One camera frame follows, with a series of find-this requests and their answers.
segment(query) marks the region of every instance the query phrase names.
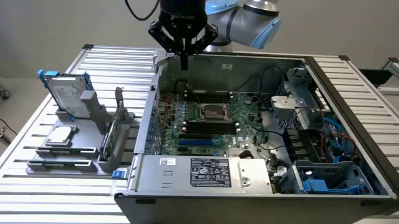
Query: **blue pcie slot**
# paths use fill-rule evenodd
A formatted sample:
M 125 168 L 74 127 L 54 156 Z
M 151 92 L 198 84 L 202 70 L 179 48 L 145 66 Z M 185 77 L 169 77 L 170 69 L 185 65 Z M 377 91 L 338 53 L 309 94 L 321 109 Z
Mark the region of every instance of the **blue pcie slot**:
M 182 145 L 182 146 L 214 146 L 215 143 L 213 141 L 179 141 L 178 145 Z

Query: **green circuit board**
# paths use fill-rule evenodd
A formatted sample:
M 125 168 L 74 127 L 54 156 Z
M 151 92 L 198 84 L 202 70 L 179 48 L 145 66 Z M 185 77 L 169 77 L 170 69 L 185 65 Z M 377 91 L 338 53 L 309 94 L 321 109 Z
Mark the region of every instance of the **green circuit board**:
M 162 101 L 162 123 L 163 139 L 162 154 L 166 155 L 209 155 L 209 156 L 238 156 L 245 150 L 250 150 L 257 158 L 265 158 L 266 152 L 258 150 L 266 135 L 257 131 L 250 125 L 249 113 L 257 109 L 254 104 L 246 104 L 246 99 L 251 96 L 245 94 L 235 95 L 225 104 L 209 104 L 186 102 L 183 97 L 169 96 Z M 206 106 L 221 107 L 225 109 L 226 116 L 202 114 Z M 213 134 L 213 146 L 185 146 L 187 151 L 179 151 L 179 134 L 185 133 L 183 122 L 209 122 L 207 118 L 218 118 L 215 122 L 239 123 L 241 131 L 238 134 Z M 251 123 L 262 129 L 262 123 Z

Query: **power supply label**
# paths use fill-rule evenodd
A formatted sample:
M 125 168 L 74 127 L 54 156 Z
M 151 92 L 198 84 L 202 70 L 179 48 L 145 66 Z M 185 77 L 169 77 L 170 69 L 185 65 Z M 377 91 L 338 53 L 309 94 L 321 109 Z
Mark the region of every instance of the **power supply label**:
M 193 158 L 190 168 L 190 183 L 194 187 L 231 188 L 227 159 Z

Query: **gray wall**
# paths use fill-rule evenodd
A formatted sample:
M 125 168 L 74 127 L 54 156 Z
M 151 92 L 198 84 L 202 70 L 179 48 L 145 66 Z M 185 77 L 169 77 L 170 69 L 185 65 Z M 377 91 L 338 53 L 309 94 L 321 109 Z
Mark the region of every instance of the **gray wall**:
M 143 15 L 155 0 L 131 3 Z M 279 6 L 283 24 L 263 51 L 346 54 L 364 68 L 399 56 L 398 0 L 281 0 Z M 138 22 L 123 0 L 0 0 L 0 76 L 65 70 L 86 43 L 159 47 L 147 34 L 157 14 Z

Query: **slotted metal table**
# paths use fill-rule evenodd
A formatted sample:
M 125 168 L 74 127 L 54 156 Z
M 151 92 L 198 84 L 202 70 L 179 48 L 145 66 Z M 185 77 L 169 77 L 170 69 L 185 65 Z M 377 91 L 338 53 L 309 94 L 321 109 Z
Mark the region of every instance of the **slotted metal table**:
M 66 73 L 91 75 L 99 101 L 117 110 L 114 90 L 125 88 L 125 104 L 137 114 L 126 144 L 123 166 L 133 160 L 147 92 L 154 76 L 157 49 L 94 46 L 83 49 Z M 399 113 L 352 61 L 338 56 L 314 56 L 338 92 L 399 172 Z M 27 161 L 58 120 L 58 107 L 49 95 L 0 157 L 0 223 L 129 223 L 110 195 L 110 176 L 57 178 L 29 176 Z M 361 223 L 390 223 L 393 219 Z

